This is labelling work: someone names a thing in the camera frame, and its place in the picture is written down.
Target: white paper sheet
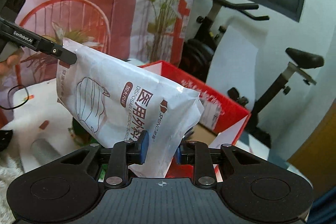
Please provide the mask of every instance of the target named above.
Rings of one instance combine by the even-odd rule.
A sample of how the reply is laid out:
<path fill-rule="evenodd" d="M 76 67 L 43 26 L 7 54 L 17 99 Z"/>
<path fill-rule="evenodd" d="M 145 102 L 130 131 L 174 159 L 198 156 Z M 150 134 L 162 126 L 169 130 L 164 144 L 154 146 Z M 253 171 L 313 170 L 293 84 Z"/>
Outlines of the white paper sheet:
<path fill-rule="evenodd" d="M 235 87 L 248 98 L 252 110 L 255 101 L 255 63 L 258 49 L 240 32 L 229 26 L 212 59 L 206 84 L 227 96 Z"/>

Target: red label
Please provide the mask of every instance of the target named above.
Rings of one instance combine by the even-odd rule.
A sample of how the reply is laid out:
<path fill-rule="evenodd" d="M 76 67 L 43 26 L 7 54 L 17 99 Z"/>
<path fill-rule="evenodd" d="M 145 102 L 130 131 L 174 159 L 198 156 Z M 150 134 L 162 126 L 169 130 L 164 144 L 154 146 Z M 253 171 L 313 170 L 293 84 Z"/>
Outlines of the red label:
<path fill-rule="evenodd" d="M 133 84 L 131 82 L 127 82 L 123 89 L 123 93 L 121 94 L 121 97 L 120 97 L 120 103 L 123 107 L 126 107 L 127 98 L 130 95 L 132 88 L 133 88 Z"/>

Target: white plastic bag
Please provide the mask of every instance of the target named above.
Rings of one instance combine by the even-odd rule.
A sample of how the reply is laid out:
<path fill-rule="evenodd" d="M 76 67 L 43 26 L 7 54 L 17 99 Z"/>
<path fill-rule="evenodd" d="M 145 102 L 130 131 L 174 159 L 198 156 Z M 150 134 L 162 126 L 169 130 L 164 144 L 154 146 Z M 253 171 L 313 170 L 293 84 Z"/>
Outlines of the white plastic bag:
<path fill-rule="evenodd" d="M 199 92 L 64 39 L 72 66 L 58 64 L 57 95 L 74 118 L 104 147 L 149 132 L 146 162 L 132 165 L 143 177 L 164 177 L 184 133 L 200 119 Z"/>

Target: human hand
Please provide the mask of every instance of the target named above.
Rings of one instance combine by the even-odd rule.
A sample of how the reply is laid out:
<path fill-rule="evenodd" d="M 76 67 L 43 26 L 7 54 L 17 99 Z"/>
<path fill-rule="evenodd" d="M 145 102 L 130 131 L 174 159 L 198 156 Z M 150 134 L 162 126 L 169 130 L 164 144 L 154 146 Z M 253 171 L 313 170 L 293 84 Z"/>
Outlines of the human hand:
<path fill-rule="evenodd" d="M 22 55 L 23 55 L 23 49 L 19 48 L 5 61 L 0 62 L 0 78 L 9 75 L 12 68 L 20 62 Z"/>

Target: wooden door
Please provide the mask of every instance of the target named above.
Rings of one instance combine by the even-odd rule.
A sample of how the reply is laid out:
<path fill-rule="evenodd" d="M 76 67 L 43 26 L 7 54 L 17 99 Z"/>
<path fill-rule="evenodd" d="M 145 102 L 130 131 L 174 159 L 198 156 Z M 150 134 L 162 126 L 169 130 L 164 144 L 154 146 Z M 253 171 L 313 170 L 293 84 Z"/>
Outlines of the wooden door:
<path fill-rule="evenodd" d="M 315 198 L 336 185 L 336 101 L 288 162 L 312 182 Z"/>

